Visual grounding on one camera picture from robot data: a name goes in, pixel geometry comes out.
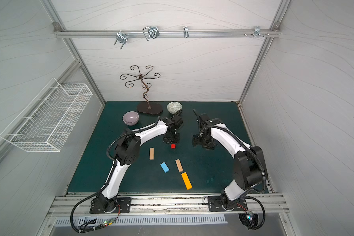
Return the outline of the natural wood block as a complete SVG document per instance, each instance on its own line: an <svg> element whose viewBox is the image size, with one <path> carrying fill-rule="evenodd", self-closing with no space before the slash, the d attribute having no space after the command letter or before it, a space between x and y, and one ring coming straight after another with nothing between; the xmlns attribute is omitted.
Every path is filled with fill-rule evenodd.
<svg viewBox="0 0 354 236"><path fill-rule="evenodd" d="M154 160L154 148L153 147L149 149L149 159Z"/></svg>
<svg viewBox="0 0 354 236"><path fill-rule="evenodd" d="M179 173L182 173L183 167L182 167L181 161L179 159L176 160L176 165L177 165Z"/></svg>

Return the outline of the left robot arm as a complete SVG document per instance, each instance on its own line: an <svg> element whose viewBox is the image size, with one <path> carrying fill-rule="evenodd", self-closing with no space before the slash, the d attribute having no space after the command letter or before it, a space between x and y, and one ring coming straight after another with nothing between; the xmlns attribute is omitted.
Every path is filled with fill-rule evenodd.
<svg viewBox="0 0 354 236"><path fill-rule="evenodd" d="M107 156L113 161L106 182L95 198L95 205L105 213L110 213L117 207L119 187L127 169L140 155L140 147L145 142L162 135L163 142L177 144L180 141L178 130L183 125L183 119L178 115L171 118L158 117L156 122L146 127L123 133L109 145Z"/></svg>

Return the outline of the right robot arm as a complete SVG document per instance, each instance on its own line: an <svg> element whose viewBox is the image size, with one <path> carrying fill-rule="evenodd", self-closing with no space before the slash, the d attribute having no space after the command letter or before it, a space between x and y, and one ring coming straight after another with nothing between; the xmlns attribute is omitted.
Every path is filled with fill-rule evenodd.
<svg viewBox="0 0 354 236"><path fill-rule="evenodd" d="M262 149L242 141L219 118L210 119L207 114L196 117L199 133L193 135L193 146L213 150L218 142L234 159L233 180L220 195L222 207L232 210L249 193L264 194L267 191L267 170Z"/></svg>

